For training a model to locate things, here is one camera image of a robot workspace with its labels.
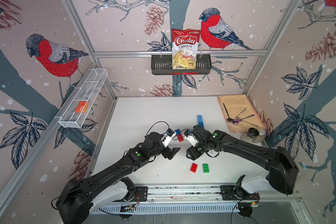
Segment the light blue long lego brick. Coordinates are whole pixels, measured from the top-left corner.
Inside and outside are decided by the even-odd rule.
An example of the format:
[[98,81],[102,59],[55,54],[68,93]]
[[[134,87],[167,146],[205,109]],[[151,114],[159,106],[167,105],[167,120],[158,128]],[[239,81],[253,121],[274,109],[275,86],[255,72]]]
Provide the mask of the light blue long lego brick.
[[201,127],[204,127],[202,115],[198,115],[197,120],[198,120],[198,125],[200,125]]

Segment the red lego brick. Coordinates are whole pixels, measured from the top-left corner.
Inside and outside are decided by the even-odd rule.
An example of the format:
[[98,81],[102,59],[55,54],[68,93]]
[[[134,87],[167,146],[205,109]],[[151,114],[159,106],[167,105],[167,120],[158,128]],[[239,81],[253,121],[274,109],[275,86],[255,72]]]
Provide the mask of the red lego brick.
[[179,134],[177,136],[177,139],[178,139],[179,142],[183,142],[184,141],[184,138],[183,138],[183,136],[181,134]]
[[192,172],[192,173],[196,173],[197,168],[198,168],[198,165],[195,164],[195,163],[192,163],[192,165],[191,165],[191,167],[190,167],[190,172]]

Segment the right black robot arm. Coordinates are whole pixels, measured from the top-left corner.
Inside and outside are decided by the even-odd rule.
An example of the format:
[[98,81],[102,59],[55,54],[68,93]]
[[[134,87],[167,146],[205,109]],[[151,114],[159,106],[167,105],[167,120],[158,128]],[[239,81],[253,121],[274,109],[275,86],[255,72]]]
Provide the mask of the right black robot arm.
[[264,168],[254,175],[239,177],[234,187],[237,198],[270,188],[285,195],[293,194],[299,169],[285,148],[257,146],[219,130],[210,133],[200,125],[185,131],[182,136],[192,145],[187,149],[186,157],[193,161],[214,150],[239,156]]

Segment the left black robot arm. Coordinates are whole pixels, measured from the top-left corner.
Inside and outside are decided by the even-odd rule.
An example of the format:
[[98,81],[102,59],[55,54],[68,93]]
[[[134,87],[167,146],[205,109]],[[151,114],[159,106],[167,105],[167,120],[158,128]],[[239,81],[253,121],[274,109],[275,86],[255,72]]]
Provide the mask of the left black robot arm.
[[56,208],[65,224],[81,224],[98,208],[98,195],[107,188],[118,190],[121,185],[121,198],[132,196],[135,188],[127,175],[137,171],[149,163],[150,158],[163,155],[171,160],[180,148],[170,149],[168,144],[176,136],[176,132],[168,129],[164,134],[151,132],[145,140],[131,148],[116,163],[88,178],[73,178],[67,182],[57,198]]

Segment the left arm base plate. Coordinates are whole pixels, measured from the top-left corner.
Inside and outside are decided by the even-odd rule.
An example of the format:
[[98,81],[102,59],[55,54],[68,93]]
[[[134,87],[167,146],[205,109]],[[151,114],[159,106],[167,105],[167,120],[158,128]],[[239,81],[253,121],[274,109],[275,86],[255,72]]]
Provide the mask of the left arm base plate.
[[147,186],[139,186],[135,189],[129,189],[128,193],[121,199],[122,202],[146,202],[148,195]]

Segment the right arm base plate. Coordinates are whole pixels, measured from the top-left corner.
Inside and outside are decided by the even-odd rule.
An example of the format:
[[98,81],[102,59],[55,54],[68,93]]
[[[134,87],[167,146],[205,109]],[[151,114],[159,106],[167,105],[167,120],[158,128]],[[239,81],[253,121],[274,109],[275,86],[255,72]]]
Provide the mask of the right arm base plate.
[[260,200],[258,192],[253,194],[248,193],[241,187],[236,187],[234,185],[221,185],[220,194],[223,201],[235,201],[235,200]]

